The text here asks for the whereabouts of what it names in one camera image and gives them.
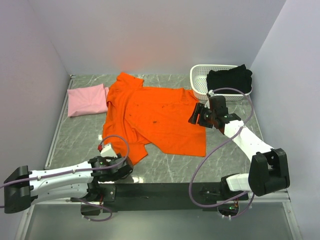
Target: plastic laundry basket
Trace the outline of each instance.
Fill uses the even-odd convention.
[[[194,96],[199,100],[207,100],[207,74],[210,70],[218,71],[218,70],[229,70],[233,69],[237,66],[235,65],[212,65],[212,64],[203,64],[203,65],[195,65],[190,70],[190,83],[193,90]],[[242,94],[218,94],[225,97],[226,101],[239,101],[244,98]]]

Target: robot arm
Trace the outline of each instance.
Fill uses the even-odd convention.
[[[286,153],[258,138],[235,113],[229,114],[226,99],[221,95],[211,95],[204,105],[197,103],[189,123],[218,129],[245,153],[251,162],[249,173],[237,173],[222,180],[226,181],[226,191],[250,191],[257,196],[286,189],[290,185]]]
[[[209,186],[219,186],[214,187],[217,190],[216,193],[211,187],[207,188],[201,183],[201,190],[197,192],[200,196],[208,194],[213,201],[220,201],[236,196],[239,194],[238,191],[252,191],[255,195],[262,196],[289,187],[286,153],[281,148],[273,149],[264,143],[244,126],[240,117],[234,113],[229,114],[226,99],[223,96],[210,96],[206,105],[197,103],[189,122],[207,128],[214,126],[222,134],[232,139],[251,161],[249,173],[231,174],[222,177],[221,182],[207,183]],[[129,158],[124,159],[121,155],[116,154],[111,144],[99,150],[100,156],[70,167],[43,171],[29,171],[28,166],[18,167],[4,182],[5,184],[11,182],[4,186],[4,212],[17,213],[33,204],[53,199],[82,198],[87,201],[96,201],[100,196],[106,197],[99,182],[114,182],[126,177],[133,171],[133,165]],[[143,189],[140,192],[137,190],[135,193],[137,196],[132,194],[131,188],[132,186],[127,188],[124,185],[119,190],[128,192],[124,199],[128,197],[139,201],[147,199],[145,194],[149,185],[145,188],[141,187]],[[112,195],[111,201],[115,200],[114,190],[115,188],[112,188],[111,191],[108,191]]]
[[[94,170],[117,164],[117,167],[110,169]],[[8,183],[26,179],[4,187],[4,212],[17,213],[31,205],[62,198],[94,201],[103,195],[99,182],[113,182],[132,171],[130,159],[124,160],[121,155],[117,155],[111,144],[104,146],[100,156],[73,166],[41,171],[29,171],[28,166],[21,166],[4,181]]]

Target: cable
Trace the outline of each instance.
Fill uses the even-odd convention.
[[[227,214],[223,214],[221,211],[227,212],[227,213],[234,213],[234,216],[239,214],[240,212],[240,205],[238,204],[238,198],[233,200],[233,207],[235,207],[235,209],[231,209],[231,207],[217,207],[217,210],[219,213],[221,213],[224,216],[228,216]]]
[[[230,218],[231,218],[231,219],[235,219],[235,218],[241,216],[242,214],[244,214],[244,213],[250,208],[250,206],[251,206],[251,204],[252,204],[252,202],[253,202],[253,200],[254,200],[254,197],[255,197],[255,194],[252,193],[252,197],[251,197],[248,205],[244,208],[244,210],[243,210],[242,212],[240,212],[240,213],[238,212],[237,215],[232,216],[232,217],[230,217]]]
[[[214,90],[213,92],[220,91],[220,90],[232,90],[232,91],[238,92],[238,93],[242,94],[242,95],[247,99],[247,101],[250,103],[251,113],[250,113],[249,117],[248,117],[245,121],[243,121],[243,126],[244,126],[244,125],[251,119],[251,117],[254,115],[254,106],[253,106],[253,103],[251,102],[250,98],[249,98],[247,95],[245,95],[242,91],[240,91],[240,90],[238,90],[238,89],[235,89],[235,88],[231,88],[231,87],[218,88],[218,89]],[[226,140],[226,141],[224,141],[223,143],[221,143],[219,146],[217,146],[217,147],[215,147],[214,149],[212,149],[212,150],[204,157],[204,159],[200,162],[200,164],[198,165],[198,167],[195,169],[195,171],[194,171],[194,173],[193,173],[193,175],[192,175],[192,177],[191,177],[190,184],[189,184],[189,189],[188,189],[188,191],[189,191],[189,197],[190,197],[191,201],[192,201],[195,205],[197,205],[197,206],[199,206],[199,207],[201,207],[201,208],[215,208],[215,207],[218,207],[218,206],[220,206],[220,205],[223,205],[223,204],[225,204],[225,203],[227,203],[227,202],[229,202],[229,201],[231,201],[231,200],[240,198],[241,196],[243,196],[243,195],[245,195],[245,194],[248,193],[247,191],[244,191],[244,192],[242,192],[242,193],[240,193],[240,194],[238,194],[238,195],[236,195],[236,196],[234,196],[234,197],[231,197],[231,198],[229,198],[229,199],[227,199],[227,200],[224,200],[224,201],[219,202],[219,203],[216,203],[216,204],[209,204],[209,205],[204,205],[204,204],[198,203],[198,202],[194,199],[194,197],[192,196],[192,184],[193,184],[193,182],[194,182],[194,180],[195,180],[195,178],[196,178],[197,173],[199,172],[200,168],[202,167],[202,165],[207,161],[207,159],[208,159],[215,151],[217,151],[219,148],[223,147],[223,146],[226,145],[227,143],[231,142],[234,138],[236,138],[236,137],[241,133],[241,131],[242,131],[242,129],[243,129],[243,126],[240,127],[240,129],[238,130],[238,132],[237,132],[235,135],[233,135],[233,136],[230,137],[228,140]]]
[[[96,208],[99,208],[99,209],[104,209],[104,210],[106,210],[106,211],[108,211],[108,212],[110,213],[110,216],[108,216],[108,217],[106,217],[106,218],[103,218],[103,219],[92,219],[92,218],[90,218],[90,217],[87,217],[87,216],[82,215],[82,217],[83,217],[84,219],[87,219],[87,220],[89,220],[89,221],[91,221],[91,222],[104,222],[104,221],[109,220],[109,219],[112,217],[112,215],[113,215],[111,209],[110,209],[110,208],[107,208],[106,206],[96,205],[96,204],[87,202],[87,201],[85,201],[85,200],[82,200],[82,199],[80,199],[80,198],[77,198],[77,200],[79,200],[80,202],[82,202],[82,203],[84,203],[84,204],[86,204],[86,205],[89,205],[89,206],[92,206],[92,207],[96,207]]]
[[[103,142],[106,140],[106,139],[109,139],[109,138],[119,138],[121,140],[123,140],[123,142],[125,143],[126,145],[126,155],[124,156],[124,158],[118,162],[117,164],[114,164],[114,165],[111,165],[111,166],[104,166],[104,167],[92,167],[92,168],[79,168],[79,169],[75,169],[75,170],[68,170],[68,171],[63,171],[63,172],[58,172],[58,173],[53,173],[53,174],[48,174],[48,175],[45,175],[45,176],[35,176],[35,177],[28,177],[28,178],[23,178],[23,179],[19,179],[19,180],[14,180],[14,181],[9,181],[9,182],[6,182],[4,183],[3,185],[0,185],[0,189],[6,187],[6,186],[9,186],[9,185],[12,185],[12,184],[18,184],[18,183],[23,183],[23,182],[27,182],[27,181],[33,181],[33,180],[38,180],[39,177],[41,179],[47,179],[47,178],[51,178],[51,177],[57,177],[57,176],[61,176],[61,175],[65,175],[65,174],[74,174],[74,173],[77,173],[77,172],[85,172],[85,171],[93,171],[93,170],[105,170],[105,169],[111,169],[111,168],[114,168],[116,166],[119,166],[120,164],[122,164],[128,157],[129,155],[129,152],[130,152],[130,147],[129,147],[129,143],[122,137],[122,136],[119,136],[119,135],[109,135],[109,136],[106,136],[104,139],[102,139],[102,141],[100,142],[100,145],[103,144]],[[102,221],[106,221],[106,220],[109,220],[112,216],[112,211],[105,207],[105,206],[98,206],[98,205],[95,205],[95,204],[92,204],[92,203],[89,203],[89,202],[86,202],[84,200],[81,200],[80,198],[78,198],[78,200],[80,202],[83,202],[85,204],[88,203],[88,205],[90,206],[94,206],[94,207],[97,207],[97,208],[103,208],[105,210],[107,210],[108,212],[110,212],[110,216],[107,217],[106,219],[101,219],[101,220],[94,220],[94,219],[91,219],[91,221],[93,222],[102,222]]]

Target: white wall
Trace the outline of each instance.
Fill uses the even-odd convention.
[[[250,66],[285,0],[29,0],[72,74]]]
[[[320,228],[320,1],[287,0],[253,62],[266,142],[288,155],[288,189],[305,240]]]
[[[19,166],[44,167],[69,76],[27,0],[0,1],[0,33],[3,182]],[[0,210],[1,239],[14,239],[20,218]]]

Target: black metal bar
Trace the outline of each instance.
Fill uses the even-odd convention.
[[[113,185],[115,192],[111,193],[110,187]],[[114,201],[103,202],[113,212],[201,209],[190,200],[189,183],[115,183],[100,184],[100,187],[104,196],[114,195]],[[226,200],[221,196],[220,187],[220,182],[194,183],[193,198],[205,205]],[[240,201],[248,199],[247,194],[239,198]],[[206,208],[207,210],[216,211],[217,208]]]

